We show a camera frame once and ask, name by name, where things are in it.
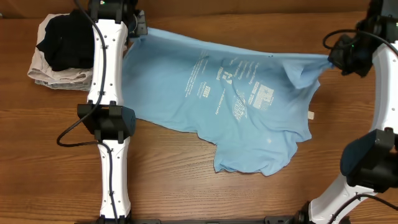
fabric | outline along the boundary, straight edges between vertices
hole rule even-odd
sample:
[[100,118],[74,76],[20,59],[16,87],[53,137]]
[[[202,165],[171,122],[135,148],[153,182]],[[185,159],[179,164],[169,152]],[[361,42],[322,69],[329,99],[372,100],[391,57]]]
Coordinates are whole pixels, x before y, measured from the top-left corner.
[[91,68],[94,62],[91,22],[79,10],[54,17],[45,27],[44,40],[37,48],[53,71]]
[[[49,14],[44,21],[39,25],[37,31],[37,44],[43,41],[45,36],[45,28],[54,17],[62,14]],[[90,89],[91,79],[93,76],[93,69],[87,68],[68,68],[60,72],[52,70],[51,66],[47,63],[44,53],[35,48],[30,65],[28,76],[33,78],[36,83],[45,85],[55,89],[76,89],[86,90]]]
[[271,175],[311,138],[308,106],[328,68],[326,55],[256,52],[149,29],[124,58],[124,105],[216,144],[217,172]]

clothing tag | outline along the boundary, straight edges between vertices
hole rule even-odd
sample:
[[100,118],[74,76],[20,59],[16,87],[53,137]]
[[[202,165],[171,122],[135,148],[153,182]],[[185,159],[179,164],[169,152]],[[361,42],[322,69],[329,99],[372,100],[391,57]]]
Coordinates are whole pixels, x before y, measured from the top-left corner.
[[315,116],[315,113],[314,113],[314,112],[312,112],[312,111],[309,111],[309,112],[308,112],[308,118],[309,118],[309,119],[313,119],[314,116]]

robotic arm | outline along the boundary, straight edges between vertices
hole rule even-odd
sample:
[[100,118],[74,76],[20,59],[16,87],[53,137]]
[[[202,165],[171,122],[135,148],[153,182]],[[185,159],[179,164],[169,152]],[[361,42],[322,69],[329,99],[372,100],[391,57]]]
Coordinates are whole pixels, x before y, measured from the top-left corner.
[[[89,3],[90,17],[95,23],[94,73],[87,104],[78,105],[78,116],[101,143],[103,200],[100,218],[95,223],[165,223],[131,220],[127,195],[127,149],[136,117],[133,110],[123,106],[121,63],[127,37],[147,34],[144,11],[135,10],[136,4],[137,0],[91,0]],[[392,152],[398,136],[398,2],[372,0],[367,17],[354,32],[357,33],[354,38],[342,35],[336,45],[330,47],[329,61],[342,69],[343,75],[355,72],[364,77],[372,65],[375,66],[376,110],[371,132],[344,149],[341,174],[320,197],[307,203],[294,217],[213,220],[211,223],[349,223],[344,217],[363,201],[357,200],[361,194],[372,196],[398,187],[398,155]],[[382,44],[380,39],[392,44]]]

light blue t-shirt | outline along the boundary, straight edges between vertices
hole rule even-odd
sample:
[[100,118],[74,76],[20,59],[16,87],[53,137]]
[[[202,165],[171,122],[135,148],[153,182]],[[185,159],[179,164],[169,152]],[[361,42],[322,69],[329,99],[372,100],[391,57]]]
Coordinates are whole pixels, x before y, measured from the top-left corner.
[[216,144],[216,171],[274,174],[311,138],[308,105],[331,67],[326,55],[256,52],[158,29],[134,41],[123,60],[124,105]]

wooden surface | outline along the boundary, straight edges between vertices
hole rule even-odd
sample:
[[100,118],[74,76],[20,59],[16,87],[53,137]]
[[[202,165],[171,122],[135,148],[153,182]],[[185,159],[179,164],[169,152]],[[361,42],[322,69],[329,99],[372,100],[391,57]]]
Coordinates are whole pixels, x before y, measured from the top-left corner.
[[[82,6],[88,0],[80,0]],[[370,0],[139,0],[137,8],[148,17],[204,16],[365,11]],[[43,18],[49,13],[69,13],[72,0],[0,0],[0,13],[9,18]]]
[[[151,19],[152,27],[201,40],[266,52],[327,54],[321,40],[351,28],[364,12],[259,14]],[[87,93],[35,85],[26,73],[40,20],[0,20],[0,223],[73,223],[93,220],[101,205],[101,164],[95,146],[63,148],[55,139],[76,121]],[[162,220],[264,218],[293,214],[319,196],[339,173],[343,148],[371,126],[374,73],[320,79],[310,110],[313,139],[299,144],[278,173],[220,172],[216,147],[196,134],[138,121],[128,154],[128,190],[134,218]],[[92,139],[83,127],[67,140]],[[398,190],[380,195],[398,204]],[[353,223],[397,223],[398,213],[366,201]]]

